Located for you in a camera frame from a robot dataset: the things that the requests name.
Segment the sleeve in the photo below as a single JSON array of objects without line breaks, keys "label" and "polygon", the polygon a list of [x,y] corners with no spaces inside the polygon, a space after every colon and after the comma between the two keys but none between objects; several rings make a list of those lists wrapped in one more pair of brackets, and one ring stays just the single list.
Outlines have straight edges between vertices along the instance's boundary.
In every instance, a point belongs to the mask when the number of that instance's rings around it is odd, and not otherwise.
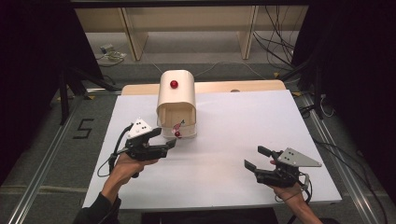
[{"label": "sleeve", "polygon": [[91,207],[84,207],[78,211],[73,224],[119,224],[118,215],[121,199],[117,197],[113,205],[99,193]]}]

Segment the white tabletop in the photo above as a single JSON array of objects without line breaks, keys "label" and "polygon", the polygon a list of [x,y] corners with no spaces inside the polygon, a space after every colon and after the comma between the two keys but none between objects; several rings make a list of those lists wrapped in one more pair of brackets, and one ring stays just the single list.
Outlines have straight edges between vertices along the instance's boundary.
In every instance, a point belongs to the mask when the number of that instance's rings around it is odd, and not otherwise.
[{"label": "white tabletop", "polygon": [[[157,95],[119,96],[109,123],[83,206],[90,206],[106,181],[97,169],[109,157],[122,130],[137,118],[157,127]],[[179,211],[274,206],[273,191],[256,182],[244,166],[248,160],[274,170],[257,146],[271,150],[292,147],[323,163],[289,91],[196,94],[197,136],[178,139],[167,158],[146,166],[120,191],[121,209]],[[151,145],[164,144],[157,136]],[[337,203],[341,196],[322,167],[300,168],[310,175],[311,203]],[[106,164],[101,170],[108,172]]]}]

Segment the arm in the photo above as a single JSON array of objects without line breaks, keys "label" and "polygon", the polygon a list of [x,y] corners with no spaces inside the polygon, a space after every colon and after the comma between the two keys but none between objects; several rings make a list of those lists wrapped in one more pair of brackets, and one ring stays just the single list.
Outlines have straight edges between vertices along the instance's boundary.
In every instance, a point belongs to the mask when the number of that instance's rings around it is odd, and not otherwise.
[{"label": "arm", "polygon": [[118,194],[121,186],[128,183],[132,175],[143,171],[145,165],[151,165],[157,161],[135,161],[125,153],[120,154],[96,201],[91,207],[82,208],[73,223],[118,223],[117,214],[120,208]]},{"label": "arm", "polygon": [[274,193],[285,202],[291,212],[304,224],[322,223],[305,202],[301,188],[297,183],[292,188],[286,189],[269,187],[274,190]]}]

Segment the table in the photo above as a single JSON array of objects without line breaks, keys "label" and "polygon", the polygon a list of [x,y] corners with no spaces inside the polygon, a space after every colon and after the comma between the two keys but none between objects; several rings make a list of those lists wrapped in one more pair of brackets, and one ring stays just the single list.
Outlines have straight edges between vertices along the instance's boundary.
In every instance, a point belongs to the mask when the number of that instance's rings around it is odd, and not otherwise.
[{"label": "table", "polygon": [[[258,145],[275,151],[293,147],[322,162],[290,92],[281,84],[280,81],[196,83],[200,92],[196,94],[197,136],[177,140],[167,158],[146,167],[137,179],[123,186],[121,209],[155,212],[277,204],[273,191],[256,183],[254,174],[244,167],[244,160],[248,160],[259,168],[274,169],[270,159],[257,152]],[[246,91],[249,85],[252,91]],[[155,89],[155,85],[142,87]],[[216,87],[219,91],[239,89],[242,92],[207,93],[216,91]],[[139,86],[125,87],[116,102],[83,206],[92,204],[106,181],[98,177],[96,171],[112,152],[124,126],[141,117],[155,127],[157,95],[128,95],[141,93],[139,89]],[[158,136],[150,143],[159,145],[165,141]],[[107,171],[105,166],[101,174]],[[341,201],[325,165],[301,168],[301,171],[311,176],[315,192],[311,203]]]}]

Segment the red knob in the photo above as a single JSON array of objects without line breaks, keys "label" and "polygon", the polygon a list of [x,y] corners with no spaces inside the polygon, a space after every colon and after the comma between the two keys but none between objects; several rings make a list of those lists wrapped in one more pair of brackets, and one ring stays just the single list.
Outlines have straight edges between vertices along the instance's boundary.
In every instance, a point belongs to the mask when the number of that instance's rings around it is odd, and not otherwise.
[{"label": "red knob", "polygon": [[178,83],[176,80],[171,81],[171,87],[172,87],[172,89],[176,89],[178,87]]}]

